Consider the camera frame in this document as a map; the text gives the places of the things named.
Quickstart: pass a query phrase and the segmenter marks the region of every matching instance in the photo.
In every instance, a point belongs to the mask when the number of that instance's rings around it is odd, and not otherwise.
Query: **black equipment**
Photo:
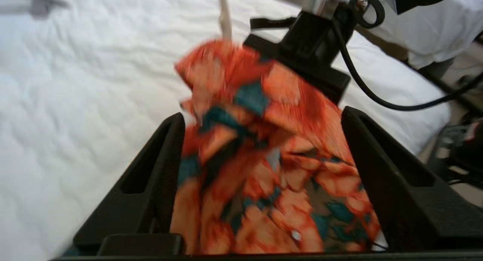
[[[403,11],[426,3],[430,0],[401,0],[397,5]],[[331,20],[308,12],[301,12],[296,19],[252,20],[254,28],[289,27],[289,31],[278,44],[251,34],[245,45],[287,65],[338,103],[350,77],[330,65],[340,50],[340,37],[347,43],[357,20],[354,7],[347,4],[340,4]],[[342,126],[388,241],[385,253],[183,256],[183,239],[168,233],[185,128],[183,117],[176,114],[159,127],[76,234],[77,256],[55,260],[483,259],[483,213],[478,208],[364,113],[345,108]]]
[[[450,185],[483,190],[483,119],[445,127],[428,160],[428,168]]]

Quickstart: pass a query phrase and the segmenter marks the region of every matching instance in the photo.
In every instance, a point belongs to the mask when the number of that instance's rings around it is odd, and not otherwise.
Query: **orange patterned fabric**
[[[340,109],[257,51],[208,42],[176,64],[192,89],[171,232],[187,254],[364,251],[380,226]]]

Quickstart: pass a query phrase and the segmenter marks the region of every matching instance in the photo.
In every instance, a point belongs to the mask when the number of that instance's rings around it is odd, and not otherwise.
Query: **garment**
[[[171,232],[186,254],[370,249],[380,230],[340,109],[284,65],[229,41],[175,66],[192,89]]]

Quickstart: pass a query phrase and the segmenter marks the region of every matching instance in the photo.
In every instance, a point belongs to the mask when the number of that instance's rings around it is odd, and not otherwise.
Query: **black cable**
[[[357,70],[354,67],[354,63],[352,63],[352,59],[349,55],[349,51],[347,50],[347,46],[345,45],[345,40],[342,36],[342,33],[337,26],[335,20],[332,20],[332,28],[334,30],[335,37],[338,41],[339,48],[340,48],[340,53],[344,59],[345,64],[347,65],[347,68],[349,69],[350,74],[352,75],[352,78],[354,78],[354,81],[359,85],[359,87],[366,93],[366,95],[371,98],[373,101],[376,103],[379,103],[380,105],[390,108],[393,110],[398,110],[398,111],[416,111],[416,110],[421,110],[425,108],[430,108],[435,105],[438,105],[440,103],[445,103],[447,101],[451,101],[456,99],[458,96],[461,94],[469,91],[470,89],[473,89],[476,87],[481,81],[483,81],[483,72],[479,74],[476,78],[474,78],[471,82],[468,84],[462,86],[460,89],[453,91],[452,93],[448,94],[447,96],[443,96],[440,99],[434,100],[434,101],[429,101],[428,103],[423,103],[419,105],[412,105],[412,106],[403,106],[403,105],[397,105],[390,103],[388,101],[385,101],[381,99],[379,96],[377,96],[374,92],[371,91],[371,89],[364,83],[362,78],[360,77],[359,73],[357,73]]]
[[[377,246],[377,247],[380,247],[381,249],[388,250],[388,247],[382,246],[382,245],[381,245],[381,244],[379,244],[379,243],[373,242],[373,245],[374,245],[374,246]]]
[[[457,181],[451,181],[448,183],[449,186],[452,186],[452,185],[458,185],[458,184],[463,184],[464,182],[461,181],[461,180],[457,180]]]
[[[351,4],[352,14],[354,14],[355,21],[361,27],[366,29],[372,29],[374,27],[378,27],[384,22],[386,18],[386,12],[384,10],[383,4],[379,0],[367,0],[368,7],[372,5],[374,10],[376,11],[376,21],[374,23],[369,23],[364,19],[364,12],[357,10],[357,0]]]

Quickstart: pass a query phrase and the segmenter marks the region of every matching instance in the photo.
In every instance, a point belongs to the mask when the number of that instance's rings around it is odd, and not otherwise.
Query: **black strap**
[[[267,19],[252,18],[250,19],[250,29],[283,29],[291,27],[297,18],[289,17],[286,19]]]

